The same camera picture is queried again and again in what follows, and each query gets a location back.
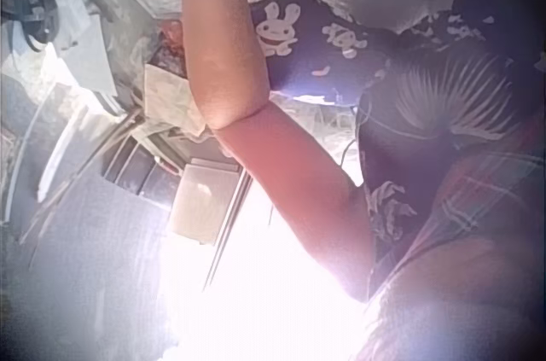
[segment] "cable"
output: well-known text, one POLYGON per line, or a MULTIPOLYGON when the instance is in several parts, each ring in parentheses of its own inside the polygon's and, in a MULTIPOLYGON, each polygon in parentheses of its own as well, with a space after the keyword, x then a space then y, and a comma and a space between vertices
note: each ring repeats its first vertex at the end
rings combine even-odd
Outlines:
POLYGON ((341 155, 340 167, 343 167, 343 162, 345 162, 345 157, 347 156, 347 152, 349 151, 349 148, 352 146, 352 144, 356 141, 357 139, 353 139, 352 141, 349 142, 349 144, 344 149, 343 154, 341 155))

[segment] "floor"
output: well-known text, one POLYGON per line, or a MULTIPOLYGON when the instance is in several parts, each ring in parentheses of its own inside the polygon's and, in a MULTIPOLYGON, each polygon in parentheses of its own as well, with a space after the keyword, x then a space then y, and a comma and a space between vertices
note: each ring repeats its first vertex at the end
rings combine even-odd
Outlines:
MULTIPOLYGON (((3 76, 2 83, 2 123, 21 138, 38 96, 15 79, 3 76)), ((31 268, 38 231, 17 242, 38 207, 38 180, 67 122, 69 96, 61 86, 49 94, 28 138, 11 220, 1 229, 2 353, 18 360, 157 360, 177 343, 160 289, 168 210, 108 182, 98 164, 58 209, 31 268)), ((95 116, 78 133, 52 189, 107 127, 95 116)))

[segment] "fabric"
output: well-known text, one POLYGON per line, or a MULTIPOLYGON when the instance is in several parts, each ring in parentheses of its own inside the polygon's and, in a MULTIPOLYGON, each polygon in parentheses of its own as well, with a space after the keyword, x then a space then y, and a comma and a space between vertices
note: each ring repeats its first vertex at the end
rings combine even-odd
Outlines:
POLYGON ((455 0, 397 35, 320 0, 253 5, 273 90, 357 105, 376 239, 358 359, 523 359, 503 341, 541 336, 546 22, 536 7, 455 0))

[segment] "sunlight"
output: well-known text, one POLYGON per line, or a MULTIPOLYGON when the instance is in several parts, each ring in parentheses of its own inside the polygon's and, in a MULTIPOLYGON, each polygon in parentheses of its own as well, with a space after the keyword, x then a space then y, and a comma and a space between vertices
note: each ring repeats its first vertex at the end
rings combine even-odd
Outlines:
POLYGON ((270 206, 254 183, 205 293, 212 247, 166 238, 162 284, 180 340, 168 359, 349 358, 363 305, 307 255, 277 213, 269 224, 270 206))

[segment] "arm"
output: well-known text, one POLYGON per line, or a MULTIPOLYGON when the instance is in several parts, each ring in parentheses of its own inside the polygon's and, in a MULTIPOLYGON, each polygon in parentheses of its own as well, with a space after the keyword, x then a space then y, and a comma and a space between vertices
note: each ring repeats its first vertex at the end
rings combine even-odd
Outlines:
POLYGON ((208 125, 309 254, 362 299, 372 263, 365 200, 320 145, 269 102, 247 0, 183 0, 183 12, 191 89, 208 125))

